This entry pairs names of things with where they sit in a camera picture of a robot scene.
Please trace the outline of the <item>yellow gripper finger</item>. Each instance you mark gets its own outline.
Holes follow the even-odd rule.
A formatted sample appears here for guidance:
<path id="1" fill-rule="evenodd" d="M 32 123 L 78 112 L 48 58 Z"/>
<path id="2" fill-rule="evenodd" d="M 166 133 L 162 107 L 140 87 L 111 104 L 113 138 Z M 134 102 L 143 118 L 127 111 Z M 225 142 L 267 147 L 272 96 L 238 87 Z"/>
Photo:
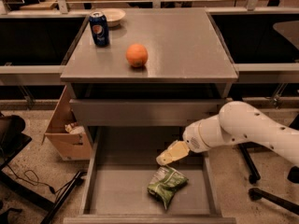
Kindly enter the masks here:
<path id="1" fill-rule="evenodd" d="M 164 166 L 185 158 L 189 152 L 190 149 L 184 141 L 174 141 L 156 158 L 156 161 L 159 165 Z"/>

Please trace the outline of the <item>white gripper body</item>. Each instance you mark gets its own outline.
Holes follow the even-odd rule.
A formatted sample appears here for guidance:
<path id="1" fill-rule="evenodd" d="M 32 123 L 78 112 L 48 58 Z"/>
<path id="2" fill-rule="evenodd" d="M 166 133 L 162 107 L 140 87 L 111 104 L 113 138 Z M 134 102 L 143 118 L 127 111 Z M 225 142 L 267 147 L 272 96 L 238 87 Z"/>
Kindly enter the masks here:
<path id="1" fill-rule="evenodd" d="M 187 144 L 190 151 L 194 153 L 202 153 L 209 150 L 209 147 L 203 141 L 199 132 L 200 122 L 196 121 L 185 128 L 183 132 L 183 140 Z"/>

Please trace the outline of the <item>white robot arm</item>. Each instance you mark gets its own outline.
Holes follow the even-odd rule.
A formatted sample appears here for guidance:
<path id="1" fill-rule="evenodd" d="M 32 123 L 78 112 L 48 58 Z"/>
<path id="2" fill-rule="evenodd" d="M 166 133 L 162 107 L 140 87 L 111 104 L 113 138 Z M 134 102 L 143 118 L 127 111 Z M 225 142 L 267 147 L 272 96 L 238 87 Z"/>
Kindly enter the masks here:
<path id="1" fill-rule="evenodd" d="M 190 151 L 202 153 L 213 147 L 247 142 L 267 147 L 294 166 L 299 166 L 299 132 L 239 101 L 225 104 L 218 115 L 187 126 L 183 140 L 174 141 L 156 161 L 167 165 L 185 158 Z"/>

